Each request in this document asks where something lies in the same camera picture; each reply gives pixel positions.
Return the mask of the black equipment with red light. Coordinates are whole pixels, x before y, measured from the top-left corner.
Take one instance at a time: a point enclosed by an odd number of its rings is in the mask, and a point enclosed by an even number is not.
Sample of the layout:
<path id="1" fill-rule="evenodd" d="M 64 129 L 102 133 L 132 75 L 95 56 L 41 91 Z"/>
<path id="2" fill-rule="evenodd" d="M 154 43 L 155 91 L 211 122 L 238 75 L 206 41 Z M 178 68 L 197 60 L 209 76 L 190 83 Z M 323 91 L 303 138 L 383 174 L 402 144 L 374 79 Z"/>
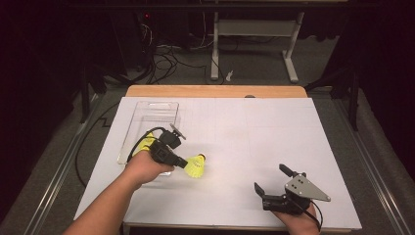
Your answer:
<path id="1" fill-rule="evenodd" d="M 111 14 L 116 40 L 127 69 L 143 69 L 149 63 L 149 50 L 143 42 L 142 25 L 132 12 Z"/>

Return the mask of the white metal desk frame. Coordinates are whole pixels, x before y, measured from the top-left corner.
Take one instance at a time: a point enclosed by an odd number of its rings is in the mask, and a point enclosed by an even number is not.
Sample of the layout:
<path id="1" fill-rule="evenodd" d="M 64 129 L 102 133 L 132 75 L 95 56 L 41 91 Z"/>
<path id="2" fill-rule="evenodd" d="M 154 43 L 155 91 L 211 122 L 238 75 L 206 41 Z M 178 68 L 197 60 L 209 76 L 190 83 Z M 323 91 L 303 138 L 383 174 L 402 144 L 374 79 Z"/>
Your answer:
<path id="1" fill-rule="evenodd" d="M 297 14 L 294 20 L 221 20 L 217 13 L 213 21 L 213 41 L 211 54 L 210 79 L 219 79 L 219 50 L 220 36 L 259 36 L 259 37 L 286 37 L 290 39 L 287 50 L 281 52 L 286 71 L 292 83 L 298 83 L 299 78 L 292 61 L 292 54 L 300 33 L 304 12 Z"/>

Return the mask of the white board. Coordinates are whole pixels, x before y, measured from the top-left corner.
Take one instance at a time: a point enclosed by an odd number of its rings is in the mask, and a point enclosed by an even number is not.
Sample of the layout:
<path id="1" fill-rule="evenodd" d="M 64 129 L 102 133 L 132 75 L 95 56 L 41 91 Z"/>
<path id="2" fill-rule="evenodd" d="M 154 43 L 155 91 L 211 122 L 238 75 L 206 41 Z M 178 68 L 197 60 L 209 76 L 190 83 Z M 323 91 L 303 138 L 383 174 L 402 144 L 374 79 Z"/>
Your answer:
<path id="1" fill-rule="evenodd" d="M 309 98 L 132 98 L 121 100 L 78 208 L 84 211 L 122 172 L 117 159 L 127 137 L 176 125 L 185 139 L 176 154 L 207 158 L 204 175 L 181 168 L 134 193 L 124 221 L 214 229 L 280 229 L 264 211 L 255 185 L 281 195 L 289 178 L 279 168 L 303 172 L 329 199 L 319 203 L 326 231 L 361 224 Z"/>

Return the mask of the person's left hand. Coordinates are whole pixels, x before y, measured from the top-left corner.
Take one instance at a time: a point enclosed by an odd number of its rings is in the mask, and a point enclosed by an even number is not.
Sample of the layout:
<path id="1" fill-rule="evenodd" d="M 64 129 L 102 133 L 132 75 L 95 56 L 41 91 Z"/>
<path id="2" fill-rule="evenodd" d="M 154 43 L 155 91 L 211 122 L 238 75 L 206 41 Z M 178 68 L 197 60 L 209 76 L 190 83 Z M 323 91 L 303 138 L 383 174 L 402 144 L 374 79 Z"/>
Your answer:
<path id="1" fill-rule="evenodd" d="M 170 171 L 174 171 L 173 166 L 157 163 L 148 151 L 140 151 L 126 165 L 122 175 L 134 189 L 138 189 L 155 180 L 161 173 Z"/>

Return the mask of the yellow shuttlecock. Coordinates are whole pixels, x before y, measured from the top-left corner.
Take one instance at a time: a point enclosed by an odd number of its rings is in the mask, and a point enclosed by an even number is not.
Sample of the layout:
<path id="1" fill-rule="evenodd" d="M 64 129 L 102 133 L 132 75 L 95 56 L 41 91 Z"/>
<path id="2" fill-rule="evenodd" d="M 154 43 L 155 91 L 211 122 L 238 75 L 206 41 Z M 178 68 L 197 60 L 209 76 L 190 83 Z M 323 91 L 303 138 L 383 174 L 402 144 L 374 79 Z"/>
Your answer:
<path id="1" fill-rule="evenodd" d="M 148 133 L 142 140 L 139 141 L 137 147 L 134 149 L 132 156 L 135 156 L 140 151 L 149 151 L 150 146 L 156 140 L 152 132 Z"/>
<path id="2" fill-rule="evenodd" d="M 205 161 L 206 157 L 203 154 L 188 158 L 184 170 L 190 177 L 200 178 L 204 174 Z"/>

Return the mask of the black metal stand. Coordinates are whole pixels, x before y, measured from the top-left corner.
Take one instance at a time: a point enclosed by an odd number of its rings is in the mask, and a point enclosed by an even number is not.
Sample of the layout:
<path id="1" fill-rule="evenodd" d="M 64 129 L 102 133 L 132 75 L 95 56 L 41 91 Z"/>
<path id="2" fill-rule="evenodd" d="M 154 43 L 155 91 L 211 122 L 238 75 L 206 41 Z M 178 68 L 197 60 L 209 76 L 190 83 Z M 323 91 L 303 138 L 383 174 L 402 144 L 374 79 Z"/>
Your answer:
<path id="1" fill-rule="evenodd" d="M 82 116 L 80 122 L 85 123 L 90 114 L 89 88 L 92 88 L 96 94 L 105 94 L 107 92 L 107 86 L 105 85 L 102 71 L 96 64 L 85 65 L 81 69 L 80 74 L 80 94 L 82 107 Z"/>
<path id="2" fill-rule="evenodd" d="M 330 86 L 333 99 L 348 97 L 347 118 L 354 131 L 357 127 L 359 77 L 354 66 L 345 66 L 323 74 L 319 79 L 304 86 L 306 91 Z"/>

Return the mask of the person's right hand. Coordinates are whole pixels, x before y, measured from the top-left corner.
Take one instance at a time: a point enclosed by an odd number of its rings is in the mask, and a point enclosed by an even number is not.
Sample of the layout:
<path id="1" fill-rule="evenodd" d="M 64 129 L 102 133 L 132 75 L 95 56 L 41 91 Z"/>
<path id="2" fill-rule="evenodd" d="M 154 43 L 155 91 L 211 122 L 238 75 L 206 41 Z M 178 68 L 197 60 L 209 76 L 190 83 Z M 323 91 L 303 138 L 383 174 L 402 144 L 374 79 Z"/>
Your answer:
<path id="1" fill-rule="evenodd" d="M 273 214 L 286 225 L 290 235 L 320 235 L 317 223 L 306 213 L 290 215 L 274 211 Z"/>

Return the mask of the wooden table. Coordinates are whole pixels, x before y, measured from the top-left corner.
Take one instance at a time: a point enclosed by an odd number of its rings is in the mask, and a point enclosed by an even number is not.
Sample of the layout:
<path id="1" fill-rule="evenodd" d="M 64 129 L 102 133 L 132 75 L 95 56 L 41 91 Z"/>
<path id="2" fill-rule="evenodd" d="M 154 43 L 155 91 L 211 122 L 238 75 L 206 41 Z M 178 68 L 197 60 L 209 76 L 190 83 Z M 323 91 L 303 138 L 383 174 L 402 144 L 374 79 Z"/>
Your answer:
<path id="1" fill-rule="evenodd" d="M 244 98 L 255 95 L 254 99 Z M 305 173 L 331 197 L 320 202 L 326 232 L 361 224 L 315 105 L 297 86 L 135 85 L 142 101 L 176 102 L 185 135 L 177 154 L 207 157 L 204 175 L 181 170 L 134 196 L 126 222 L 133 226 L 210 230 L 280 230 L 254 191 L 284 193 L 290 181 L 279 164 Z"/>

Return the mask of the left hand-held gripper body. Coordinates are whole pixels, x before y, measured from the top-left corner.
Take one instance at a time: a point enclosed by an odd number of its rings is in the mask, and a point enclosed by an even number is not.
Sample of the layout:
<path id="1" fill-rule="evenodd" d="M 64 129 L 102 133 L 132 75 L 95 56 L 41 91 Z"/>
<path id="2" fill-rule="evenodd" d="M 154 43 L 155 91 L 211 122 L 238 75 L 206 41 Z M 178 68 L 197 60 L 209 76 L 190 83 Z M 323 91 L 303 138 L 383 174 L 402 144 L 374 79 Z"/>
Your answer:
<path id="1" fill-rule="evenodd" d="M 163 129 L 160 137 L 150 146 L 152 159 L 160 164 L 173 165 L 173 158 L 177 156 L 173 150 L 181 145 L 181 132 L 173 124 L 170 127 L 171 131 Z"/>

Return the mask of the clear plastic tray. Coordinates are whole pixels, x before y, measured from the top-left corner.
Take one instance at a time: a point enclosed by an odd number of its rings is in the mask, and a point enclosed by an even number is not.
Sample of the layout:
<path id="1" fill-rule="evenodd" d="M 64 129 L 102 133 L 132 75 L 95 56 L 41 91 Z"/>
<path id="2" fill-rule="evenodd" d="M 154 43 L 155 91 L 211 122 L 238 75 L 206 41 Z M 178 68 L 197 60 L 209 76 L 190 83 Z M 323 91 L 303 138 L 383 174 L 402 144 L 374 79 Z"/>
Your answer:
<path id="1" fill-rule="evenodd" d="M 134 112 L 120 149 L 117 163 L 126 165 L 127 157 L 137 141 L 149 130 L 154 137 L 159 137 L 162 130 L 172 130 L 172 126 L 180 126 L 181 116 L 179 104 L 175 102 L 139 101 Z"/>

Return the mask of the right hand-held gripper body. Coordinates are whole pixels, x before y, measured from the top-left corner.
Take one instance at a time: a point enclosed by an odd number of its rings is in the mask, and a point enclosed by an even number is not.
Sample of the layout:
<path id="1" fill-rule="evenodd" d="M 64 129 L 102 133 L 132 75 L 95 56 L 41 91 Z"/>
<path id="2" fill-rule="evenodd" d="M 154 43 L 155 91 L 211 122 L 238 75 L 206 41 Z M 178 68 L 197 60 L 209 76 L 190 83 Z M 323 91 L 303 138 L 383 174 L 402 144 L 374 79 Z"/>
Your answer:
<path id="1" fill-rule="evenodd" d="M 305 212 L 312 200 L 330 202 L 331 197 L 308 180 L 297 174 L 284 186 L 285 193 L 280 196 L 267 195 L 261 190 L 262 208 L 265 211 L 299 215 Z"/>

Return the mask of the metal floor rail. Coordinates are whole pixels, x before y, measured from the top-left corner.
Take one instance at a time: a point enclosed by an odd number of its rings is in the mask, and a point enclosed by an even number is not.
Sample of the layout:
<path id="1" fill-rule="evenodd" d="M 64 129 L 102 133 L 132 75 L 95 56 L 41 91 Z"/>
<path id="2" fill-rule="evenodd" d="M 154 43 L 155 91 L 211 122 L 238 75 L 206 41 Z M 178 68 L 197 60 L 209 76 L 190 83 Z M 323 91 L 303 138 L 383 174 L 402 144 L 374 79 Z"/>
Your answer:
<path id="1" fill-rule="evenodd" d="M 367 147 L 365 146 L 360 134 L 353 129 L 350 121 L 348 120 L 347 109 L 345 104 L 341 100 L 334 100 L 336 109 L 340 113 L 343 122 L 345 123 L 348 132 L 351 134 L 353 142 L 358 150 L 360 161 L 363 164 L 363 168 L 371 182 L 377 198 L 379 199 L 383 211 L 386 213 L 392 228 L 396 235 L 414 235 L 408 226 L 407 221 L 404 219 L 401 210 L 399 209 L 396 199 L 392 195 L 391 190 L 388 188 L 386 181 L 382 177 L 378 168 L 376 167 L 372 156 L 370 155 Z"/>
<path id="2" fill-rule="evenodd" d="M 71 138 L 65 154 L 63 155 L 61 162 L 58 165 L 51 181 L 49 182 L 45 193 L 43 194 L 23 235 L 39 234 L 41 227 L 43 226 L 44 221 L 56 198 L 58 197 L 59 192 L 69 173 L 70 166 L 74 161 L 75 152 L 80 149 L 81 141 L 86 136 L 86 131 L 91 123 L 92 116 L 96 112 L 102 100 L 103 95 L 94 94 L 88 101 L 90 113 L 86 116 L 85 121 L 78 125 L 78 128 Z"/>

